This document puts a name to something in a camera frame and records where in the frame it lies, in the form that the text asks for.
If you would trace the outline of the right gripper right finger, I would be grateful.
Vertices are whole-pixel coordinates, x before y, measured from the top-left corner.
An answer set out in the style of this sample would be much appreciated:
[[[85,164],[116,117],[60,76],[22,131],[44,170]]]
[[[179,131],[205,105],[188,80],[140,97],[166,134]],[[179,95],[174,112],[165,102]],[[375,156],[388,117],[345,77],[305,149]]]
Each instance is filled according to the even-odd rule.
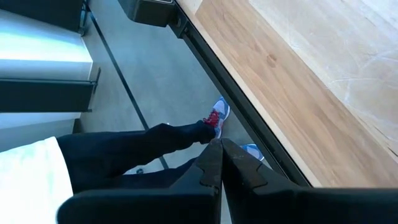
[[[233,223],[397,224],[397,189],[301,187],[231,140],[221,143]]]

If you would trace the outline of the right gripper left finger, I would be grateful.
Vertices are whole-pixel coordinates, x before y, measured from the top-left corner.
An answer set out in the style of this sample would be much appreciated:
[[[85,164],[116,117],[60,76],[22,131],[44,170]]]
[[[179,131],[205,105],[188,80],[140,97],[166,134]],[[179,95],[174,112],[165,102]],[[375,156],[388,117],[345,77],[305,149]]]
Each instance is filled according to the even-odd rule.
[[[83,192],[62,204],[57,222],[219,223],[222,166],[223,145],[221,140],[215,139],[170,187]]]

